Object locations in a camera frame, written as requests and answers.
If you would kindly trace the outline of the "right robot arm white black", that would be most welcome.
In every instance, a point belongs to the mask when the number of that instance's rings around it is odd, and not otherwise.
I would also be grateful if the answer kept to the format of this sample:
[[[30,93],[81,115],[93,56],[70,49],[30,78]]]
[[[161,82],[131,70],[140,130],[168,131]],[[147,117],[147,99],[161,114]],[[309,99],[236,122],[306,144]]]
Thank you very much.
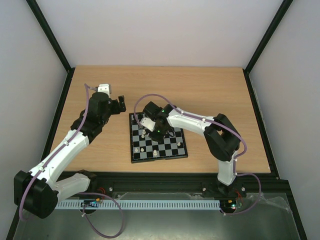
[[[167,104],[164,108],[152,101],[143,109],[139,124],[148,129],[149,137],[161,142],[174,128],[196,133],[205,138],[210,153],[218,160],[218,191],[229,196],[236,189],[236,158],[241,136],[224,114],[201,116]]]

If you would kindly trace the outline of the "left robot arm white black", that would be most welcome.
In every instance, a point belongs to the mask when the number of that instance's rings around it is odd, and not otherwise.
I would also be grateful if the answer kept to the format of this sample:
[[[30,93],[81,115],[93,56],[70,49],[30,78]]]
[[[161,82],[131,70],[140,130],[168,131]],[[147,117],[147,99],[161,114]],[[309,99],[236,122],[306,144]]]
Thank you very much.
[[[44,219],[61,201],[82,192],[97,189],[97,176],[79,170],[71,177],[58,180],[72,160],[102,132],[110,116],[126,111],[125,98],[112,100],[106,92],[87,96],[85,109],[70,127],[61,143],[29,172],[14,177],[14,203]]]

